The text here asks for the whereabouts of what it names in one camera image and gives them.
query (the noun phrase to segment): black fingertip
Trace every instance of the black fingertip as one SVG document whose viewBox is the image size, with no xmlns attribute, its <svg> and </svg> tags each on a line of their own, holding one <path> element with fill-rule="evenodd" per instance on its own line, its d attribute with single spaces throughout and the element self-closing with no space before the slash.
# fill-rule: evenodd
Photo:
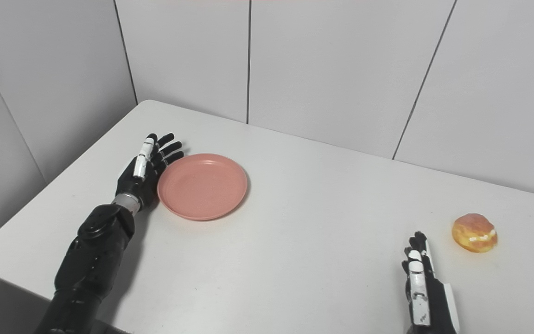
<svg viewBox="0 0 534 334">
<path fill-rule="evenodd" d="M 148 138 L 151 138 L 154 140 L 154 142 L 157 142 L 158 141 L 158 136 L 155 134 L 155 133 L 150 133 L 148 135 Z"/>
<path fill-rule="evenodd" d="M 171 154 L 170 156 L 165 158 L 164 162 L 165 162 L 166 166 L 168 166 L 171 163 L 173 163 L 174 161 L 176 161 L 176 160 L 178 160 L 178 159 L 180 159 L 182 157 L 184 157 L 184 152 L 182 152 L 182 151 L 174 152 L 174 154 Z"/>
<path fill-rule="evenodd" d="M 160 152 L 162 153 L 163 156 L 167 156 L 171 154 L 172 152 L 182 148 L 182 146 L 183 146 L 182 142 L 176 141 L 170 144 L 169 146 L 166 146 L 165 148 L 163 148 Z"/>
<path fill-rule="evenodd" d="M 426 241 L 428 240 L 428 238 L 426 238 L 426 235 L 424 233 L 422 233 L 421 231 L 417 231 L 415 233 L 415 239 L 417 240 L 418 244 L 420 245 L 421 250 L 425 250 L 426 249 Z"/>
<path fill-rule="evenodd" d="M 169 133 L 167 135 L 164 135 L 162 138 L 160 138 L 157 143 L 158 143 L 158 147 L 159 148 L 162 148 L 162 146 L 166 145 L 168 142 L 174 140 L 174 134 L 173 133 Z"/>
<path fill-rule="evenodd" d="M 401 262 L 401 266 L 407 275 L 409 275 L 409 261 Z"/>
<path fill-rule="evenodd" d="M 420 245 L 417 242 L 417 239 L 415 237 L 409 238 L 409 244 L 411 245 L 411 248 L 414 250 L 420 251 Z"/>
</svg>

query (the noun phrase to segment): robotic arm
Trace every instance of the robotic arm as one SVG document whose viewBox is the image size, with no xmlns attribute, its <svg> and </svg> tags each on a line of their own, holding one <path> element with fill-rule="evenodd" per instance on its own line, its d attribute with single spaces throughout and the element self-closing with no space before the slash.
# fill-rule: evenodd
<svg viewBox="0 0 534 334">
<path fill-rule="evenodd" d="M 149 207 L 159 176 L 184 156 L 172 133 L 158 140 L 150 134 L 140 154 L 117 182 L 111 204 L 96 207 L 78 229 L 77 237 L 55 277 L 55 294 L 34 334 L 88 334 L 98 307 L 112 289 L 123 252 L 135 233 L 134 216 Z"/>
</svg>

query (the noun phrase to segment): robotic hand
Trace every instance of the robotic hand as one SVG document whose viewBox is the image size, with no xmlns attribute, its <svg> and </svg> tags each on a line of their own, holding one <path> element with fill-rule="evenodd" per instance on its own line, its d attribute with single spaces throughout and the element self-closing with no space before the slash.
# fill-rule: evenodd
<svg viewBox="0 0 534 334">
<path fill-rule="evenodd" d="M 150 134 L 140 154 L 117 182 L 115 199 L 96 207 L 78 229 L 77 237 L 55 277 L 55 295 L 34 334 L 88 334 L 98 306 L 112 289 L 123 252 L 135 233 L 134 216 L 157 197 L 159 176 L 184 156 L 172 133 L 158 140 Z"/>
<path fill-rule="evenodd" d="M 458 334 L 460 328 L 452 288 L 434 275 L 426 235 L 416 232 L 409 239 L 409 245 L 405 248 L 407 260 L 403 261 L 412 324 L 407 334 Z"/>
</svg>

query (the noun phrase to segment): donut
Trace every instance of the donut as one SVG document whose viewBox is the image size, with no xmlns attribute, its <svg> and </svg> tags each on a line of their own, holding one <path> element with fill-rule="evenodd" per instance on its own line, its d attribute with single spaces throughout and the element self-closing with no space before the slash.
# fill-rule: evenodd
<svg viewBox="0 0 534 334">
<path fill-rule="evenodd" d="M 460 247 L 472 252 L 487 252 L 498 244 L 493 224 L 479 213 L 469 213 L 455 220 L 452 234 Z"/>
</svg>

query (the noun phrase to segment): white table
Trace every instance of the white table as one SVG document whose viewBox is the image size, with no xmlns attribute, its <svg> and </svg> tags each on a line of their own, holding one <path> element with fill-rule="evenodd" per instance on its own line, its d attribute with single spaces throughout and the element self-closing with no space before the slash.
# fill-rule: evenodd
<svg viewBox="0 0 534 334">
<path fill-rule="evenodd" d="M 250 192 L 212 222 L 138 214 L 100 320 L 137 334 L 400 334 L 403 247 L 422 230 L 462 333 L 534 333 L 534 194 L 153 101 L 1 228 L 0 279 L 51 298 L 78 226 L 113 198 L 146 135 L 169 131 L 187 154 L 239 162 Z M 469 212 L 496 225 L 496 249 L 454 243 L 452 222 Z"/>
</svg>

